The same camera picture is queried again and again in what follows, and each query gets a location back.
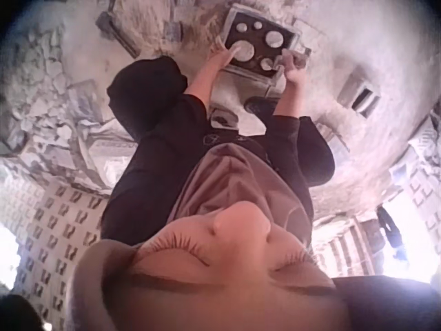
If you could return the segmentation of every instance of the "cheek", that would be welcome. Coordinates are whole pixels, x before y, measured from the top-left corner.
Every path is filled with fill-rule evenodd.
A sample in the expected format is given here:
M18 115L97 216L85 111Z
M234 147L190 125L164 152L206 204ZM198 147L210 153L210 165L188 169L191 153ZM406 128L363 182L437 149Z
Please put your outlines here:
M304 245L291 233L274 226L268 237L267 259L270 264L280 265L288 257L306 252Z

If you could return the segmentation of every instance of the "shoe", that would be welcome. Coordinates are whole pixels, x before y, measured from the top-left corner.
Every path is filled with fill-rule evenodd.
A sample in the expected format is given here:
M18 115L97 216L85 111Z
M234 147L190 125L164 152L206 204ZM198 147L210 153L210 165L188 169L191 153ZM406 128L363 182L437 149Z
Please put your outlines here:
M244 108L245 111L255 114L258 119L266 123L273 115L279 100L280 98L251 97L246 100Z

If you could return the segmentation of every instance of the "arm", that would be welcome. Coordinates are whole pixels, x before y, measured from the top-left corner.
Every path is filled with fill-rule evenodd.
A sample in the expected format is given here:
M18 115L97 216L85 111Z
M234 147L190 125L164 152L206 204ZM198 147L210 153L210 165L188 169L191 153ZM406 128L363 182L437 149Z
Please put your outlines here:
M188 86L184 93L198 97L204 103L205 109L208 109L212 97L214 81L220 70L221 68L218 68L208 61L199 70L193 82Z
M211 57L199 70L193 82L184 93L198 97L204 103L205 108L208 109L212 97L214 81L216 80L219 71L228 65L238 51L239 48L231 48L228 50L223 45L221 38L217 37L216 42L211 49Z
M283 50L283 65L287 85L273 115L299 118L303 109L306 70L294 65L294 56L288 50Z

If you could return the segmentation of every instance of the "rubble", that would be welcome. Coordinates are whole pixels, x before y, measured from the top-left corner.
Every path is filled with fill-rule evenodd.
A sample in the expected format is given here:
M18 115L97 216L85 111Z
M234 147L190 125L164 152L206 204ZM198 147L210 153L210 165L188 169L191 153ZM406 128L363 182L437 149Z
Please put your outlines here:
M55 78L63 72L63 66L58 61L46 61L46 72L52 78Z
M68 86L62 40L62 27L33 27L14 40L17 51L0 87L19 119L18 130L29 136L19 158L41 183L62 176L71 185L109 194L136 144L116 120L103 123L95 81Z
M42 116L47 111L48 111L47 103L42 98L38 98L37 101L35 101L32 104L28 115L30 117Z
M59 94L66 93L66 84L67 84L66 77L63 74L59 74L58 76L55 77L54 87Z
M57 135L67 141L72 136L72 129L69 128L69 126L62 126L60 128L57 128Z

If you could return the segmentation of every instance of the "forehead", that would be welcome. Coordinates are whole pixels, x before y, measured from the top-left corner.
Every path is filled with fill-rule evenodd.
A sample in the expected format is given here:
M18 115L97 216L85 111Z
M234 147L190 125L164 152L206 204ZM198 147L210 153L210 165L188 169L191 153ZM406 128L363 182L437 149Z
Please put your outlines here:
M111 315L127 330L344 330L335 297L306 297L278 288L226 288L177 294L130 284L113 290Z

